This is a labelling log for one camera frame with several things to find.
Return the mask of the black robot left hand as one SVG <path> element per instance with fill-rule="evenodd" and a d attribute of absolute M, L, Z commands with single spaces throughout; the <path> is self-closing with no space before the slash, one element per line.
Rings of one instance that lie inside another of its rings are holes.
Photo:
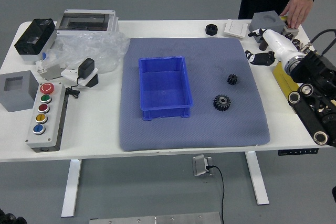
<path fill-rule="evenodd" d="M 27 221 L 23 217 L 15 217 L 11 213 L 4 213 L 0 209 L 1 217 L 0 217 L 0 224 L 27 224 Z"/>

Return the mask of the person's left hand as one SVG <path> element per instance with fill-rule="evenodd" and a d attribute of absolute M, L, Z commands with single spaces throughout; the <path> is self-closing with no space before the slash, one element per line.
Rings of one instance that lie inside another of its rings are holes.
<path fill-rule="evenodd" d="M 280 15 L 287 15 L 288 26 L 297 29 L 307 19 L 312 7 L 313 0 L 289 0 Z"/>

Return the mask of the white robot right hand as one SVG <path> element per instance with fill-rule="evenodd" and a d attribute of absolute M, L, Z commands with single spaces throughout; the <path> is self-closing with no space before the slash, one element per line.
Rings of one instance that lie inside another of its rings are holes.
<path fill-rule="evenodd" d="M 253 65 L 270 66 L 277 59 L 281 62 L 283 70 L 290 75 L 292 70 L 305 57 L 305 54 L 299 52 L 288 38 L 271 29 L 260 28 L 252 31 L 248 36 L 262 36 L 263 42 L 266 42 L 271 49 L 268 53 L 259 54 L 245 51 L 248 61 Z"/>

